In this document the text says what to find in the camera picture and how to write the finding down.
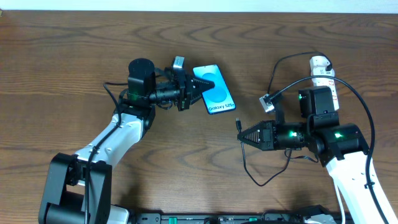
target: smartphone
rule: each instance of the smartphone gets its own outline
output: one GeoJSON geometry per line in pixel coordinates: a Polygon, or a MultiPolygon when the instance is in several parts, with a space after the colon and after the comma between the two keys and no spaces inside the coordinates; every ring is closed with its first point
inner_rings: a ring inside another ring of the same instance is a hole
{"type": "Polygon", "coordinates": [[[236,109],[235,102],[229,93],[228,87],[217,65],[193,68],[193,74],[198,78],[213,81],[215,84],[214,88],[201,94],[209,114],[217,114],[236,109]]]}

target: wood grain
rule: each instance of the wood grain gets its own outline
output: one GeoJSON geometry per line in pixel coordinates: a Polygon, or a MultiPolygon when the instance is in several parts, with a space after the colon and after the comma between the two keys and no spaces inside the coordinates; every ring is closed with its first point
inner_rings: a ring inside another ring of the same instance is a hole
{"type": "MultiPolygon", "coordinates": [[[[123,82],[139,57],[157,67],[176,55],[187,69],[218,64],[236,111],[210,116],[199,101],[179,113],[158,110],[151,130],[113,172],[112,202],[164,212],[262,212],[321,204],[337,211],[332,181],[320,164],[292,161],[259,188],[243,170],[234,120],[263,119],[275,62],[319,50],[339,78],[364,96],[376,123],[374,163],[398,212],[398,16],[176,12],[9,11],[0,17],[0,223],[37,223],[51,158],[73,154],[109,123],[113,103],[101,84],[123,82]]],[[[272,89],[308,76],[309,57],[282,63],[272,89]]],[[[310,86],[303,83],[301,87],[310,86]]],[[[116,93],[120,88],[113,88],[116,93]]],[[[337,85],[341,123],[369,140],[368,119],[337,85]]],[[[297,89],[286,94],[287,121],[299,118],[297,89]]],[[[285,163],[282,152],[247,147],[249,170],[266,180],[285,163]]],[[[308,154],[304,149],[295,155],[308,154]]]]}

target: black bracket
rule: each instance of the black bracket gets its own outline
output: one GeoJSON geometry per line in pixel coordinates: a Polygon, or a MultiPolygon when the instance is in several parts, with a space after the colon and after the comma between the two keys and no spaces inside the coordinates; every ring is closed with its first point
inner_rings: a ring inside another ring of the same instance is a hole
{"type": "MultiPolygon", "coordinates": [[[[77,182],[75,174],[84,173],[81,172],[85,166],[82,163],[76,155],[62,153],[52,159],[39,210],[40,224],[84,223],[84,196],[67,191],[67,184],[77,182]]],[[[112,166],[97,162],[91,165],[90,171],[89,223],[105,224],[111,209],[112,166]]]]}

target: black wire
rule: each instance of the black wire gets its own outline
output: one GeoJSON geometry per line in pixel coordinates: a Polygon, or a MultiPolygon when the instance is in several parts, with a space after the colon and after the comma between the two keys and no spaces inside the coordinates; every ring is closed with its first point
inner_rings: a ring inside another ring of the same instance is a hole
{"type": "MultiPolygon", "coordinates": [[[[298,84],[298,83],[300,83],[302,81],[309,80],[311,78],[313,78],[313,77],[305,77],[305,78],[299,79],[299,80],[291,83],[287,87],[283,88],[281,91],[278,91],[277,93],[272,95],[270,97],[270,100],[273,100],[275,97],[277,97],[278,95],[282,94],[284,91],[286,91],[290,87],[292,87],[292,86],[294,86],[294,85],[296,85],[296,84],[298,84]]],[[[376,194],[374,193],[374,189],[373,189],[373,184],[374,183],[372,182],[371,175],[370,175],[370,165],[371,165],[371,159],[372,159],[373,150],[374,150],[374,141],[375,141],[375,138],[376,138],[376,131],[374,129],[374,123],[373,123],[371,112],[369,111],[369,108],[366,105],[366,103],[363,100],[363,98],[361,97],[361,95],[351,85],[349,85],[345,81],[343,81],[343,80],[341,80],[339,78],[336,78],[336,77],[330,77],[328,75],[317,75],[317,78],[331,78],[333,80],[339,81],[340,83],[344,84],[345,86],[347,86],[347,88],[349,88],[355,94],[355,96],[360,100],[363,108],[365,109],[365,112],[366,112],[366,114],[368,116],[370,127],[371,127],[371,145],[370,145],[370,148],[369,148],[368,156],[366,158],[366,166],[365,166],[366,182],[367,182],[366,185],[369,188],[369,191],[370,191],[370,193],[372,195],[372,199],[373,199],[374,205],[376,206],[377,210],[379,211],[381,218],[383,219],[384,223],[388,223],[387,218],[384,215],[379,202],[377,201],[377,197],[376,197],[376,194]]]]}
{"type": "Polygon", "coordinates": [[[113,94],[111,93],[111,91],[109,90],[107,85],[117,85],[117,86],[121,86],[121,85],[127,85],[127,83],[110,83],[110,82],[106,82],[104,83],[104,88],[105,90],[108,92],[108,94],[111,96],[113,103],[116,106],[116,111],[118,112],[118,123],[115,125],[115,127],[113,127],[113,129],[108,132],[106,134],[106,136],[104,136],[98,143],[97,145],[95,145],[93,147],[93,149],[91,150],[90,156],[88,157],[87,160],[87,165],[86,165],[86,177],[85,177],[85,202],[86,202],[86,208],[85,208],[85,224],[88,224],[90,221],[89,218],[89,211],[90,211],[90,198],[89,198],[89,183],[90,183],[90,168],[91,168],[91,162],[93,161],[94,155],[97,153],[98,149],[100,148],[100,146],[102,145],[102,143],[105,142],[105,140],[112,135],[112,133],[115,132],[115,130],[117,130],[120,127],[121,121],[122,121],[122,115],[121,115],[121,110],[120,110],[120,106],[119,103],[116,101],[115,97],[113,96],[113,94]]]}
{"type": "Polygon", "coordinates": [[[158,75],[156,75],[156,78],[159,78],[161,76],[166,77],[169,81],[171,81],[172,77],[165,71],[163,71],[160,68],[155,68],[155,72],[158,73],[158,75]]]}
{"type": "Polygon", "coordinates": [[[288,56],[282,57],[281,59],[279,59],[276,62],[275,66],[274,66],[274,70],[272,71],[272,75],[271,75],[271,80],[269,81],[269,84],[268,84],[267,93],[269,94],[269,92],[271,91],[271,84],[272,84],[272,81],[274,79],[275,71],[276,71],[276,68],[278,67],[279,62],[281,62],[281,61],[283,61],[283,60],[285,60],[287,58],[291,58],[291,57],[295,57],[295,56],[299,56],[299,55],[307,55],[307,54],[318,54],[318,55],[324,56],[330,62],[330,64],[326,67],[326,71],[330,71],[331,70],[331,67],[332,67],[331,60],[329,60],[329,58],[322,52],[316,52],[316,51],[315,52],[302,52],[302,53],[298,53],[298,54],[293,54],[293,55],[288,55],[288,56]]]}
{"type": "Polygon", "coordinates": [[[286,170],[286,168],[287,168],[287,166],[288,166],[288,164],[289,164],[289,161],[290,161],[290,157],[292,156],[292,151],[293,151],[292,149],[290,150],[289,156],[288,156],[287,161],[286,161],[286,165],[285,165],[285,167],[284,167],[281,171],[279,171],[278,173],[274,174],[274,175],[273,175],[270,179],[268,179],[265,183],[259,184],[256,180],[254,180],[253,176],[249,173],[248,169],[246,168],[246,155],[245,155],[245,153],[244,153],[243,142],[241,142],[241,146],[242,146],[242,153],[243,153],[243,167],[244,167],[244,170],[246,171],[246,173],[248,174],[248,176],[251,178],[251,180],[253,180],[253,182],[254,182],[255,184],[257,184],[258,186],[260,186],[260,187],[265,186],[265,185],[268,184],[274,177],[278,176],[279,174],[283,173],[283,171],[286,170]]]}
{"type": "Polygon", "coordinates": [[[171,100],[169,100],[168,102],[168,106],[162,106],[162,104],[157,103],[156,106],[158,106],[159,108],[162,108],[163,110],[169,110],[173,107],[173,102],[171,100]]]}
{"type": "MultiPolygon", "coordinates": [[[[285,149],[285,152],[284,152],[285,157],[287,157],[286,151],[288,151],[288,150],[289,150],[289,149],[285,149]]],[[[318,163],[318,162],[319,162],[319,157],[318,157],[317,155],[315,155],[315,158],[316,158],[316,160],[315,160],[315,159],[312,159],[312,158],[309,157],[309,156],[296,156],[296,157],[293,157],[293,158],[290,158],[290,159],[306,159],[306,160],[308,160],[308,161],[311,161],[311,162],[314,162],[314,163],[318,163]]]]}
{"type": "Polygon", "coordinates": [[[122,90],[122,91],[120,92],[120,94],[119,94],[119,101],[118,101],[119,104],[121,104],[121,103],[123,102],[123,97],[124,97],[124,95],[125,95],[128,91],[129,91],[129,89],[127,88],[127,89],[122,90]]]}

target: green led light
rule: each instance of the green led light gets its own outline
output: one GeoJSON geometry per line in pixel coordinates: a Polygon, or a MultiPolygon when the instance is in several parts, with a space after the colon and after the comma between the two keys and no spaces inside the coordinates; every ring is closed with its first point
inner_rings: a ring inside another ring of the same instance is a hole
{"type": "Polygon", "coordinates": [[[341,138],[343,137],[340,133],[335,133],[336,138],[341,138]]]}

